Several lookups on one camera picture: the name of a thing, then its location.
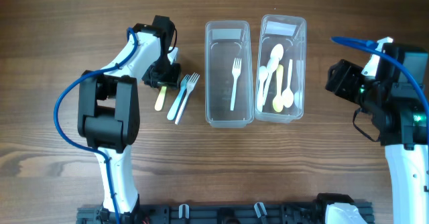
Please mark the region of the white long plastic fork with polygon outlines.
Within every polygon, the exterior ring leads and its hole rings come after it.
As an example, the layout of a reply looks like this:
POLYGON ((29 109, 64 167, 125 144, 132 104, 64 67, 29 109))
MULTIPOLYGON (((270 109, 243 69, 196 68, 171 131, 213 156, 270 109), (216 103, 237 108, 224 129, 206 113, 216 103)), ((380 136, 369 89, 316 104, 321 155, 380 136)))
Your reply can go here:
POLYGON ((195 87, 199 78, 200 78, 200 75, 198 73, 194 72, 192 74, 192 76, 188 79, 188 82, 186 83, 186 95, 185 95, 184 100, 183 100, 183 102, 180 106, 180 109, 178 111, 178 115, 177 115, 177 118, 175 120, 176 125, 179 124, 179 122, 180 122, 180 118, 181 118, 183 111, 185 109, 187 100, 188 100, 191 92, 194 90, 194 87, 195 87))

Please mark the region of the cream yellow plastic fork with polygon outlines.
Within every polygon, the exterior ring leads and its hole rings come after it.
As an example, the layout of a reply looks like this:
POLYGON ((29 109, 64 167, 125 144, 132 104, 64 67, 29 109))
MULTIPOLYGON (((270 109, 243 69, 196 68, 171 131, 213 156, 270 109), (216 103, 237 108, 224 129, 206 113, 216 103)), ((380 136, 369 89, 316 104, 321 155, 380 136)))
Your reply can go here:
POLYGON ((166 90, 167 87, 166 86, 162 86, 160 89, 160 92, 158 94, 154 109, 156 111, 161 111, 164 105, 164 101, 165 101, 165 96, 166 96, 166 90))

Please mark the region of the light blue plastic fork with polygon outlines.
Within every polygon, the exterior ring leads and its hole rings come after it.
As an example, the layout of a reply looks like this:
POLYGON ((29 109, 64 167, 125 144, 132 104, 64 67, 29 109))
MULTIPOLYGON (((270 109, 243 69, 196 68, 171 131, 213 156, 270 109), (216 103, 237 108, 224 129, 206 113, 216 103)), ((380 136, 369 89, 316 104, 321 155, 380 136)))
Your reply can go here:
POLYGON ((182 97, 183 97, 183 94, 184 94, 184 92, 186 90, 186 85, 187 85, 187 82, 188 82, 189 79, 190 79, 190 75, 187 74, 182 79, 182 81, 180 83, 180 91, 178 93, 178 96, 176 97, 175 101, 173 102, 173 104, 172 104, 172 106, 171 106, 171 108, 170 108, 170 110, 168 111, 168 114, 167 114, 167 119, 170 120, 170 121, 174 120, 175 117, 176 117, 176 114, 177 114, 178 108, 179 108, 179 104, 180 104, 180 102, 182 100, 182 97))

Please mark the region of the white spoon bowl down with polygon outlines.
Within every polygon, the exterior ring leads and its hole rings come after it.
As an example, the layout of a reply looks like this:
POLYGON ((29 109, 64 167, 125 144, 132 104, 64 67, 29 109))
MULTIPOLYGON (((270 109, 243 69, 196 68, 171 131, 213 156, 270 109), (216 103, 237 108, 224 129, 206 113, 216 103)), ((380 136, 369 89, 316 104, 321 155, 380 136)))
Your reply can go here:
POLYGON ((293 71, 293 60, 290 59, 288 64, 287 87, 282 93, 282 99, 283 99, 285 108, 290 108, 294 102, 294 94, 291 90, 292 71, 293 71))

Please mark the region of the clear plastic container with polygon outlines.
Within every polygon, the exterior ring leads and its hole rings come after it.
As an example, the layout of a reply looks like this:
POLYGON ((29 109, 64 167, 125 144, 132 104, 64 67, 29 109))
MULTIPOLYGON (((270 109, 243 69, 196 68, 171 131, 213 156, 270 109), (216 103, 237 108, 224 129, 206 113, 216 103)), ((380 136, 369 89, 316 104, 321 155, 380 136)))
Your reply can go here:
POLYGON ((205 26, 205 113, 212 127, 241 128, 254 120, 251 34, 246 21, 210 21, 205 26), (232 68, 242 59, 235 108, 230 110, 232 68))
POLYGON ((289 123, 304 114, 307 23, 302 17, 265 15, 261 21, 255 117, 289 123))

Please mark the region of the yellow plastic spoon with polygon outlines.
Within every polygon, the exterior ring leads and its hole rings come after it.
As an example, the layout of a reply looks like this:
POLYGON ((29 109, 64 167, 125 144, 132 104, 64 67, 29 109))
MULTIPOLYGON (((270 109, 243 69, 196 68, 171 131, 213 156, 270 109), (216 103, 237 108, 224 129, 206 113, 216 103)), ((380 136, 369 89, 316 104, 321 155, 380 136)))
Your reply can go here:
POLYGON ((273 98, 272 106, 275 112, 280 113, 283 108, 284 104, 282 101, 282 81, 284 76, 284 67, 279 64, 277 67, 277 70, 275 72, 276 77, 276 95, 273 98))

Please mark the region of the white spoon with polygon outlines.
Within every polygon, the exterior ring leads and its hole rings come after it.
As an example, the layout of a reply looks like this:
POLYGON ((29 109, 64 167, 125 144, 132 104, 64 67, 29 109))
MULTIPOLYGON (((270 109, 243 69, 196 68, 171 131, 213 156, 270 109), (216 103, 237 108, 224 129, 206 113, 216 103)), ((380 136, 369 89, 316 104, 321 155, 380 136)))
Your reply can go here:
POLYGON ((267 94, 269 91, 269 85, 271 82, 271 78, 272 78, 272 74, 277 70, 277 67, 279 65, 279 58, 276 57, 272 57, 269 59, 269 62, 267 63, 267 72, 268 72, 268 76, 267 76, 267 80, 265 82, 265 86, 264 86, 264 90, 263 90, 263 105, 266 102, 267 99, 267 94))
POLYGON ((267 79, 268 71, 265 66, 260 66, 258 71, 258 90, 257 90, 257 110, 262 112, 263 108, 263 86, 264 82, 267 79))
POLYGON ((283 46, 281 44, 277 44, 273 47, 271 54, 270 54, 270 58, 276 57, 276 58, 279 58, 279 60, 281 60, 283 55, 284 55, 283 46))

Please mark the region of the small white plastic fork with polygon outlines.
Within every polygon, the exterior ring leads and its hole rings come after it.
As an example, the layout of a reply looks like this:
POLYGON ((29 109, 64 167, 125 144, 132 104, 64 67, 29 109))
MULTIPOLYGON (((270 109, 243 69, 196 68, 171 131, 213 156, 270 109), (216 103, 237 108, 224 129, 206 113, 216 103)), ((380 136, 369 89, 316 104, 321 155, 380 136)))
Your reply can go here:
POLYGON ((235 99, 236 99, 236 92, 237 92, 237 80, 241 74, 241 63, 242 59, 235 58, 233 62, 233 68, 232 68, 232 75, 233 75, 233 89, 232 89, 232 95, 231 95, 231 105, 230 110, 233 111, 235 108, 235 99))

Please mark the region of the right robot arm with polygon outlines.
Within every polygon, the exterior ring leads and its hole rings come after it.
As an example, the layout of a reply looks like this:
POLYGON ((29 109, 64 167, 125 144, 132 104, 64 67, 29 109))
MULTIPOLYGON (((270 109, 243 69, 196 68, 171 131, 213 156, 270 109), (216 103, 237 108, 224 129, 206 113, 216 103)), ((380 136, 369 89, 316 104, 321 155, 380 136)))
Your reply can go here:
POLYGON ((428 222, 428 115, 424 89, 428 52, 418 46, 384 43, 375 76, 347 60, 328 70, 326 90, 368 113, 385 148, 394 223, 428 222))

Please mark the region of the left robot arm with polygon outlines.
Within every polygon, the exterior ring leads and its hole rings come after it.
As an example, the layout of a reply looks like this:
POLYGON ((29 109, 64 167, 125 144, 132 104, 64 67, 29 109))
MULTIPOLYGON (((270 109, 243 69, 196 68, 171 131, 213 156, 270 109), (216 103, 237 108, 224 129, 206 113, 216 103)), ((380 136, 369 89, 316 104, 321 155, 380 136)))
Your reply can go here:
POLYGON ((102 223, 143 223, 131 164, 131 146, 140 126, 137 86, 178 88, 181 67, 172 44, 176 28, 169 17, 157 15, 152 24, 138 23, 117 57, 102 74, 87 70, 79 86, 78 133, 95 151, 105 198, 98 217, 102 223))

